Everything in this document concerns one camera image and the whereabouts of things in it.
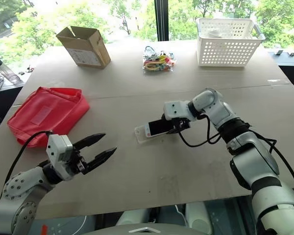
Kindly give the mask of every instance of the white tabletop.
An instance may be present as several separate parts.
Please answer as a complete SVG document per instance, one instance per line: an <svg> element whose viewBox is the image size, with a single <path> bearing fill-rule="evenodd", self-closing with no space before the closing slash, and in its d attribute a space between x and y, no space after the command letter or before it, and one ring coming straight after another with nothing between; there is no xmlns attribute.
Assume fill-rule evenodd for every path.
<svg viewBox="0 0 294 235"><path fill-rule="evenodd" d="M278 139L278 148L294 169L294 86L263 49L256 51L245 68L198 68L195 41L155 44L175 52L178 61L173 72L144 74L140 43L131 44L131 48L107 45L112 62L104 70L76 66L61 47L52 48L42 56L15 104L23 103L39 86L81 88L91 108L68 134L70 140L75 142L99 132L107 134L83 150L88 161L105 149L114 146L118 149L93 172L57 185L41 201L38 218L249 194L231 172L231 155L223 141L188 148L177 135L163 135L144 144L135 139L134 128L159 119L165 101L190 100L207 86L218 89L255 130ZM0 190L21 147L6 125L16 110L17 106L12 107L0 126ZM192 123L192 128L184 133L191 143L205 140L206 121ZM33 168L46 158L42 149L27 149L14 172ZM287 169L276 159L282 180L294 187Z"/></svg>

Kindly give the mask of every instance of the white smartphone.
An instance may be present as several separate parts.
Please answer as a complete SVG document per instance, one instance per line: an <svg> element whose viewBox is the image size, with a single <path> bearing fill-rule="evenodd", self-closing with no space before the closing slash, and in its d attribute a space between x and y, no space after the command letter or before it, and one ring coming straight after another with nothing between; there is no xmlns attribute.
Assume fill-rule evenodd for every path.
<svg viewBox="0 0 294 235"><path fill-rule="evenodd" d="M154 137L167 133L169 130L173 129L173 124L171 121L161 119L149 122L144 127L146 137Z"/></svg>

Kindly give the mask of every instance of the red fabric pouch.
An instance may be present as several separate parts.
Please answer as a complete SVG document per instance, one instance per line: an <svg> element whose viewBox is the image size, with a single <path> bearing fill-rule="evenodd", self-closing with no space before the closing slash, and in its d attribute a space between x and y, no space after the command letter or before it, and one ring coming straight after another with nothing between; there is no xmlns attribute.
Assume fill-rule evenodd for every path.
<svg viewBox="0 0 294 235"><path fill-rule="evenodd" d="M81 90L40 87L26 99L7 124L17 141L24 144L38 131L68 134L87 110L89 104ZM47 136L41 134L28 147L45 147L47 142Z"/></svg>

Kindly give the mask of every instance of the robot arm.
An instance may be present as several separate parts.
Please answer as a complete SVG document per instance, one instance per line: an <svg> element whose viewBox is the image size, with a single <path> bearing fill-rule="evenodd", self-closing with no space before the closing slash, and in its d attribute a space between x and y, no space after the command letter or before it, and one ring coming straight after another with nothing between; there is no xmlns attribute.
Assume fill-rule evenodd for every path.
<svg viewBox="0 0 294 235"><path fill-rule="evenodd" d="M208 116L234 156L230 167L238 183L252 191L258 234L294 235L294 191L279 179L273 156L249 130L249 125L223 101L222 95L207 88L192 101L164 105L164 118L174 123L195 121L200 115Z"/></svg>
<svg viewBox="0 0 294 235"><path fill-rule="evenodd" d="M105 134L88 136L72 144L66 135L50 135L46 152L49 160L36 168L13 176L0 199L0 235L25 235L33 222L41 199L61 181L78 173L87 174L103 164L116 150L106 150L86 163L80 149L99 141Z"/></svg>

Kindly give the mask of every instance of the label on box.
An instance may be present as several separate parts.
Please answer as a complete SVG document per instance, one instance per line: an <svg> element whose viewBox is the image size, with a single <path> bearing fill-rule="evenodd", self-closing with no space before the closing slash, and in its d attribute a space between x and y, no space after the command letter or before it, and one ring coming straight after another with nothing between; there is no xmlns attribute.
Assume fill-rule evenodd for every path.
<svg viewBox="0 0 294 235"><path fill-rule="evenodd" d="M69 54L77 64L101 66L96 54L90 50L78 50L67 48Z"/></svg>

